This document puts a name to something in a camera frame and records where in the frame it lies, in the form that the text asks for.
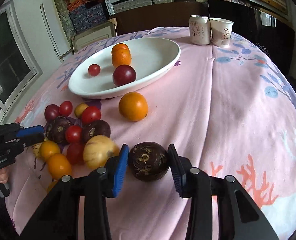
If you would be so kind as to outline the person's left hand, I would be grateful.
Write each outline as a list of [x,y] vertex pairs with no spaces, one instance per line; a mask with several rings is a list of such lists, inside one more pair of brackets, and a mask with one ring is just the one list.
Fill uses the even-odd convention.
[[9,180],[9,169],[4,167],[0,169],[0,184],[6,184]]

